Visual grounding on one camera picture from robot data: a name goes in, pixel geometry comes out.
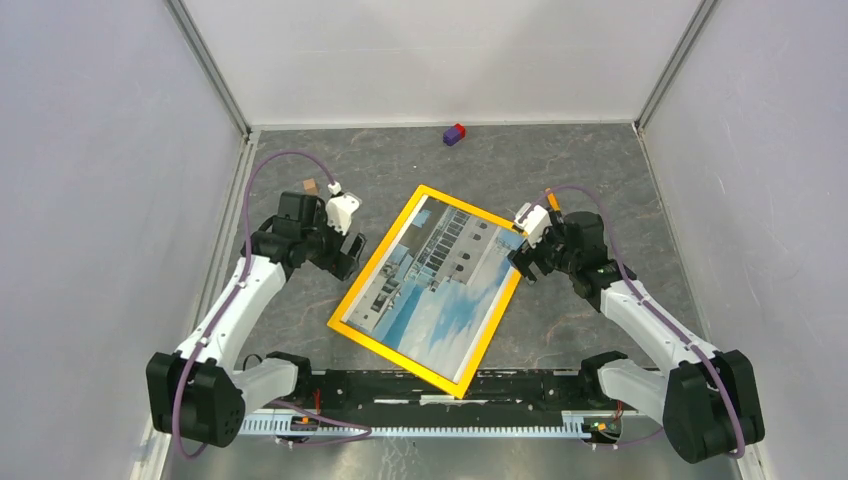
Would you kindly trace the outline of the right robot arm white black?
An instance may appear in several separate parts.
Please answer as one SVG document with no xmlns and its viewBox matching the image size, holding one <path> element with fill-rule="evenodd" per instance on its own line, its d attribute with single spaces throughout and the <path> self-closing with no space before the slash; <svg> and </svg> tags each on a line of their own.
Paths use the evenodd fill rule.
<svg viewBox="0 0 848 480">
<path fill-rule="evenodd" d="M 751 361 L 723 352 L 683 326 L 652 298 L 636 274 L 610 255 L 601 215 L 567 215 L 525 204 L 514 230 L 523 243 L 508 259 L 527 279 L 566 274 L 574 292 L 614 322 L 654 362 L 652 370 L 625 354 L 582 361 L 577 392 L 591 408 L 620 401 L 661 426 L 674 451 L 694 464 L 743 453 L 762 441 L 765 425 Z"/>
</svg>

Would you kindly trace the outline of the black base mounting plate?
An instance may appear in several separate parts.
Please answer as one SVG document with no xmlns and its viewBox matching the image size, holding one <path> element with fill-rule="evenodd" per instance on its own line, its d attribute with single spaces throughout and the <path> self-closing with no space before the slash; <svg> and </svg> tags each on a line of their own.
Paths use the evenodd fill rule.
<svg viewBox="0 0 848 480">
<path fill-rule="evenodd" d="M 462 398 L 395 370 L 315 371 L 284 399 L 374 429 L 555 427 L 564 412 L 618 410 L 615 400 L 590 396 L 577 372 L 552 369 L 483 369 Z"/>
</svg>

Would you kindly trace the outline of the small wooden cube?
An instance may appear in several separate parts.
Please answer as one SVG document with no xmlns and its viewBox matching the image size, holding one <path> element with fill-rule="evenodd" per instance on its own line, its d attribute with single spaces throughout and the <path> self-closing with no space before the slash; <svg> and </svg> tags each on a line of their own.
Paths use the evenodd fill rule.
<svg viewBox="0 0 848 480">
<path fill-rule="evenodd" d="M 320 185 L 316 182 L 314 178 L 306 179 L 302 182 L 302 186 L 304 191 L 309 195 L 319 195 L 320 194 Z"/>
</svg>

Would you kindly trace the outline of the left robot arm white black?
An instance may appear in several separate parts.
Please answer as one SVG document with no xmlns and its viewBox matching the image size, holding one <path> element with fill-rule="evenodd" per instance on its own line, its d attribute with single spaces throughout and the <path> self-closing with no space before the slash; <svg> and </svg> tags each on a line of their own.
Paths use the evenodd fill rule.
<svg viewBox="0 0 848 480">
<path fill-rule="evenodd" d="M 281 399 L 306 405 L 314 394 L 308 358 L 272 352 L 258 365 L 237 360 L 270 301 L 296 269 L 310 263 L 340 281 L 358 270 L 366 244 L 349 235 L 361 201 L 351 193 L 329 200 L 284 192 L 277 211 L 244 243 L 229 283 L 199 326 L 172 353 L 146 366 L 152 424 L 177 443 L 226 447 L 254 411 Z"/>
</svg>

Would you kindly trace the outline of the purple red toy brick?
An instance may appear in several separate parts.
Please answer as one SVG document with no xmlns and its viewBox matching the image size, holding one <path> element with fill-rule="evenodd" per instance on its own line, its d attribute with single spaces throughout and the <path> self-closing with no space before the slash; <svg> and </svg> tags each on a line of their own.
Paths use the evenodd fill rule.
<svg viewBox="0 0 848 480">
<path fill-rule="evenodd" d="M 454 146 L 459 141 L 465 138 L 466 133 L 466 128 L 460 123 L 456 123 L 443 132 L 442 142 L 446 146 Z"/>
</svg>

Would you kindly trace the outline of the orange handled screwdriver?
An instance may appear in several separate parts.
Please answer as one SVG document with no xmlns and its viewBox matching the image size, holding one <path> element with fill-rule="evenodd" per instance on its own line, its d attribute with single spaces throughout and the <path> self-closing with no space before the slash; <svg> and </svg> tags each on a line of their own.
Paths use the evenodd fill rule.
<svg viewBox="0 0 848 480">
<path fill-rule="evenodd" d="M 550 209 L 553 210 L 553 211 L 559 212 L 561 210 L 561 207 L 560 207 L 560 204 L 557 200 L 556 193 L 554 192 L 554 190 L 551 189 L 551 188 L 547 188 L 545 190 L 545 194 L 546 194 L 546 199 L 547 199 L 547 202 L 548 202 Z"/>
</svg>

